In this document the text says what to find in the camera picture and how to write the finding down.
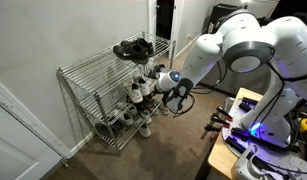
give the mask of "wire shelf tier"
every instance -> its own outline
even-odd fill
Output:
[[[137,33],[124,40],[134,41],[138,38],[152,42],[154,46],[155,56],[149,58],[149,65],[156,64],[155,60],[170,51],[171,48],[172,52],[174,52],[175,42],[146,32]],[[69,96],[76,104],[77,110],[82,114],[90,129],[118,151],[123,149],[143,123],[146,122],[146,119],[141,118],[140,115],[134,118],[133,125],[127,127],[122,135],[118,137],[101,135],[100,132],[95,130],[95,124],[101,123],[110,129],[123,116],[131,107],[130,103],[126,103],[128,102],[128,97],[124,92],[123,82],[133,77],[132,74],[135,72],[140,72],[143,76],[143,72],[149,66],[121,60],[115,56],[113,47],[119,43],[57,70],[60,82],[69,93]],[[146,80],[150,82],[152,92],[156,80],[148,78]],[[155,95],[151,98],[152,103],[146,105],[146,109],[150,113],[160,105],[162,95]],[[120,102],[124,105],[119,107],[118,114],[116,114],[116,105]]]

